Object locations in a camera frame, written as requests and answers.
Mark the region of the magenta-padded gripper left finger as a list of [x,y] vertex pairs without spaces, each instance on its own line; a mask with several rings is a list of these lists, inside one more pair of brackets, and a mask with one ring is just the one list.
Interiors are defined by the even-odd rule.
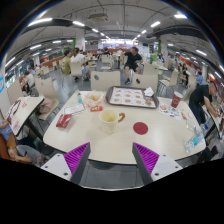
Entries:
[[90,143],[85,143],[66,154],[57,153],[42,166],[42,169],[79,184],[90,152]]

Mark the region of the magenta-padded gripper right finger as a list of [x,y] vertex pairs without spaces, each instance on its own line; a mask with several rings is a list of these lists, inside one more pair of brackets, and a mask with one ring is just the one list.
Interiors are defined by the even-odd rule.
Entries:
[[159,155],[138,143],[133,143],[132,153],[135,157],[144,185],[182,169],[182,167],[168,155]]

